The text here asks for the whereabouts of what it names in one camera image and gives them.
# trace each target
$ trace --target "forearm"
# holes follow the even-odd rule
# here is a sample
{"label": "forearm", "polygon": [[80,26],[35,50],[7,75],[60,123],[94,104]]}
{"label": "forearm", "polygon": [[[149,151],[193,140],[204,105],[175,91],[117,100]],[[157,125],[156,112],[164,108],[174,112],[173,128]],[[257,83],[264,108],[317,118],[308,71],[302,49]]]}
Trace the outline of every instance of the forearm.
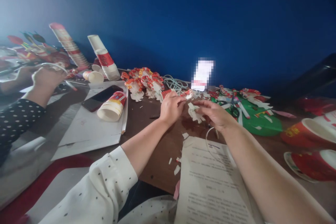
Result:
{"label": "forearm", "polygon": [[272,223],[333,223],[330,215],[244,128],[222,132],[263,216]]}
{"label": "forearm", "polygon": [[138,176],[169,127],[170,125],[161,119],[157,119],[121,145]]}
{"label": "forearm", "polygon": [[9,95],[15,92],[20,91],[21,89],[25,88],[24,85],[20,84],[17,80],[8,80],[6,82],[0,83],[1,92],[4,95]]}
{"label": "forearm", "polygon": [[47,107],[47,103],[54,93],[53,86],[38,86],[35,85],[33,89],[27,92],[22,98],[37,103],[43,108]]}

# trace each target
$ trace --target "white sleeve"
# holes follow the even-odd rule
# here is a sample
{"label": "white sleeve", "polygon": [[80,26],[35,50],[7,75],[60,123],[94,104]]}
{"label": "white sleeve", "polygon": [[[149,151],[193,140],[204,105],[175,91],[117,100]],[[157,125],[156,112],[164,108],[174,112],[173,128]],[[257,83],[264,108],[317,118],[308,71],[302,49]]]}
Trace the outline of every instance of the white sleeve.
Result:
{"label": "white sleeve", "polygon": [[40,223],[117,223],[128,192],[137,181],[130,161],[118,147],[94,162],[89,173]]}

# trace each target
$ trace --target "scissors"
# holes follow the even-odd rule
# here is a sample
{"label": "scissors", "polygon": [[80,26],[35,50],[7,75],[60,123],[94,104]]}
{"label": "scissors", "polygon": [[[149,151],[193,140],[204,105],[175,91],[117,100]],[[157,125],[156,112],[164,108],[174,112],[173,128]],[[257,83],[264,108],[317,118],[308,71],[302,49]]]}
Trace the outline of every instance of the scissors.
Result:
{"label": "scissors", "polygon": [[230,111],[231,111],[231,115],[238,119],[239,115],[240,115],[240,112],[239,110],[236,108],[235,104],[237,104],[239,101],[235,101],[235,95],[232,94],[232,99],[231,99],[231,102],[228,103],[226,101],[222,101],[222,100],[218,100],[216,101],[216,103],[218,103],[220,106],[223,106],[223,105],[226,105],[226,104],[230,104],[231,107],[230,107]]}

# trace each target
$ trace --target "smartphone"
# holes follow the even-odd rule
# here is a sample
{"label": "smartphone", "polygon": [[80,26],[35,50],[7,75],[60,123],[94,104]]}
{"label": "smartphone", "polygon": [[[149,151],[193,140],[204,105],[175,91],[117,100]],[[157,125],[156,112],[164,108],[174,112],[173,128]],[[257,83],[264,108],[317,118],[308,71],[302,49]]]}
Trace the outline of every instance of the smartphone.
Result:
{"label": "smartphone", "polygon": [[91,98],[83,101],[82,106],[87,110],[89,110],[90,112],[95,112],[97,109],[100,108],[100,106],[104,102],[106,102],[117,91],[123,92],[123,89],[116,85],[112,85],[106,88],[105,90],[101,91],[100,93],[95,94]]}

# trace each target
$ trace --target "black polka dot sleeve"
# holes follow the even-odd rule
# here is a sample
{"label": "black polka dot sleeve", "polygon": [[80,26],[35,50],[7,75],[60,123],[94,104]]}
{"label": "black polka dot sleeve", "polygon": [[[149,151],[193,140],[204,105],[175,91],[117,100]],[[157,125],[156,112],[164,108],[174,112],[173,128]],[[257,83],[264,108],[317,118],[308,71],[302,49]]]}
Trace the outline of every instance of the black polka dot sleeve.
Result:
{"label": "black polka dot sleeve", "polygon": [[12,143],[45,112],[45,108],[26,99],[19,99],[0,111],[0,166],[6,160]]}

